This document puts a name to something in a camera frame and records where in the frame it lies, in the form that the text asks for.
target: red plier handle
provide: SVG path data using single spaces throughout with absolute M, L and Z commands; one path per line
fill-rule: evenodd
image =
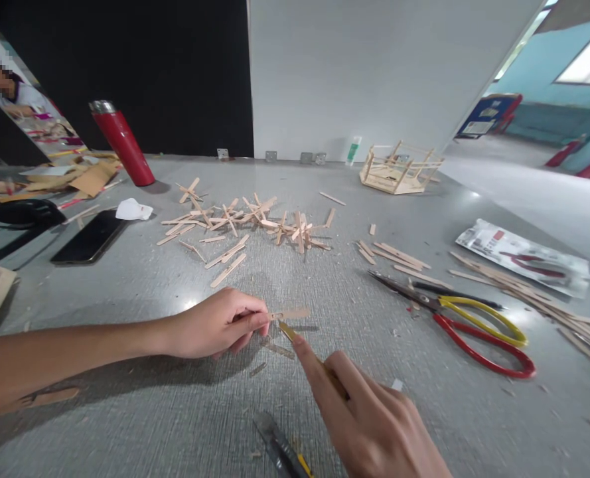
M 470 357 L 472 357 L 472 359 L 476 360 L 481 365 L 489 368 L 491 371 L 510 376 L 512 378 L 531 378 L 536 375 L 536 366 L 534 365 L 534 362 L 527 356 L 525 352 L 517 349 L 513 345 L 509 345 L 507 342 L 503 342 L 502 340 L 497 339 L 488 333 L 482 332 L 475 327 L 453 321 L 442 314 L 435 313 L 432 317 L 445 330 L 445 332 L 447 332 L 452 340 L 454 340 L 456 344 L 465 351 L 465 353 L 467 353 Z M 522 365 L 522 370 L 504 368 L 496 363 L 493 363 L 488 358 L 483 357 L 481 354 L 472 349 L 468 344 L 466 344 L 466 342 L 461 338 L 455 329 L 500 347 L 507 353 L 516 357 L 518 362 L 520 362 Z

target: black phone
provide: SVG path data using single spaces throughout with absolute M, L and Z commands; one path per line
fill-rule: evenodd
M 115 217 L 115 209 L 99 212 L 51 258 L 52 264 L 93 264 L 128 223 Z

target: yellow plier handle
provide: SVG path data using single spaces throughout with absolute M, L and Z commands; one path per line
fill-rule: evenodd
M 502 340 L 503 342 L 507 342 L 508 344 L 513 345 L 514 347 L 524 347 L 527 345 L 527 337 L 523 332 L 520 331 L 517 326 L 515 326 L 512 322 L 510 322 L 507 317 L 503 314 L 499 313 L 498 311 L 492 309 L 488 305 L 485 305 L 481 302 L 475 301 L 473 299 L 466 299 L 464 297 L 455 297 L 451 295 L 442 295 L 439 297 L 439 301 L 441 302 L 441 306 L 445 307 L 446 309 L 453 310 L 457 314 L 459 314 L 464 319 L 470 321 L 472 324 L 476 325 L 479 329 L 484 330 L 488 334 L 493 335 L 497 339 Z M 478 320 L 476 317 L 471 315 L 470 313 L 464 311 L 457 304 L 461 305 L 469 305 L 471 307 L 476 307 L 482 311 L 487 312 L 489 315 L 494 317 L 495 319 L 499 320 L 503 323 L 510 331 L 514 337 L 509 337 L 505 334 L 500 333 L 496 329 L 489 327 L 487 324 L 483 323 L 482 321 Z

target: person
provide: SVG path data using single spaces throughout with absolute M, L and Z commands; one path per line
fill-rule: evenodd
M 238 353 L 268 334 L 266 304 L 226 288 L 162 319 L 45 329 L 0 337 L 0 407 L 91 368 L 147 355 L 184 359 Z M 361 372 L 343 353 L 325 364 L 350 395 L 336 392 L 308 342 L 293 347 L 330 439 L 350 476 L 450 477 L 412 401 Z
M 14 118 L 27 118 L 45 113 L 49 113 L 56 119 L 62 117 L 45 95 L 2 66 L 0 66 L 0 107 Z

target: thermos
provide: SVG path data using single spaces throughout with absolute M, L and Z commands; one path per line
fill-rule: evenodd
M 131 128 L 113 103 L 98 100 L 89 103 L 94 120 L 100 127 L 111 148 L 122 161 L 124 169 L 136 186 L 148 186 L 155 182 L 151 168 L 137 145 Z

